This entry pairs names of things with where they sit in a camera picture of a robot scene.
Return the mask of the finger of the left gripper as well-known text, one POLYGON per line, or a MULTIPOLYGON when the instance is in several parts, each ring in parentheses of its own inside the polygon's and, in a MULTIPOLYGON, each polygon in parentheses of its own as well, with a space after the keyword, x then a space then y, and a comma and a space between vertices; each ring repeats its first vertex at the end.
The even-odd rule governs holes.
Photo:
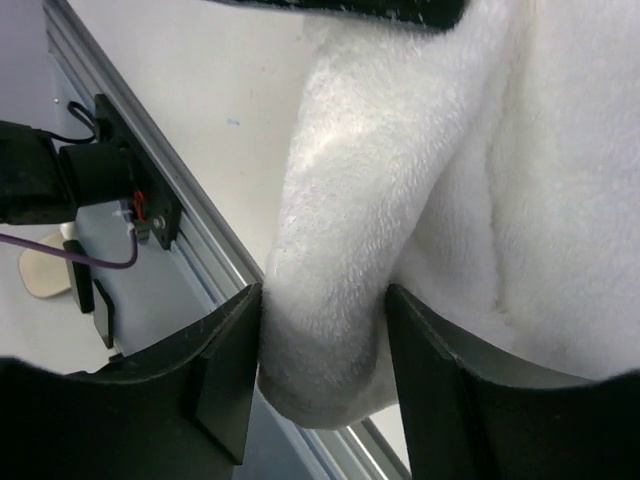
POLYGON ((464 0, 219 0, 241 8, 352 17, 446 32, 465 12, 464 0))

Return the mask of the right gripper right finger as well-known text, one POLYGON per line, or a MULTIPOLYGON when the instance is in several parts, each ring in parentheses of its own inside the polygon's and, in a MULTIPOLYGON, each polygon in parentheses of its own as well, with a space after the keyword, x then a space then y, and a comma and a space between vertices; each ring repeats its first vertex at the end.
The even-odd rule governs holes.
POLYGON ((511 355, 404 288, 385 295, 416 479, 635 479, 639 375, 589 381, 511 355))

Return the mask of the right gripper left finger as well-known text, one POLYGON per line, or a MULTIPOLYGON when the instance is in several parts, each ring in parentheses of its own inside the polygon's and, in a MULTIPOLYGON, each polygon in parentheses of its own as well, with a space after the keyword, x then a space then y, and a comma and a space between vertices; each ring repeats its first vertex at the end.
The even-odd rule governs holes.
POLYGON ((5 479, 228 479, 241 464, 261 288, 99 371, 1 362, 5 479))

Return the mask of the white towel pile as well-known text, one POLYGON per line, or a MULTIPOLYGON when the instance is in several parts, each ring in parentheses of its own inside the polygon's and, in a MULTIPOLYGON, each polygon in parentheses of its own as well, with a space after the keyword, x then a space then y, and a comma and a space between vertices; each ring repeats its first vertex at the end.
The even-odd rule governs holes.
POLYGON ((472 1, 454 29, 310 16, 259 388, 336 429, 397 400, 397 283, 587 379, 639 364, 639 5, 472 1))

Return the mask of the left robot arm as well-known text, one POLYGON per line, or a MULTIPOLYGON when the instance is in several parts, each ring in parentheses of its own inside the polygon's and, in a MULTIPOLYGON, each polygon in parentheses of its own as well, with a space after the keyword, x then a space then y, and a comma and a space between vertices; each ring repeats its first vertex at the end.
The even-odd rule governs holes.
MULTIPOLYGON (((463 1, 245 1, 245 8, 348 15, 412 24, 435 31, 452 29, 466 8, 463 1)), ((135 218, 159 213, 170 198, 149 161, 124 137, 114 121, 96 120, 81 104, 68 111, 85 122, 84 139, 11 122, 1 124, 1 220, 9 225, 58 224, 75 219, 81 207, 128 200, 135 218)))

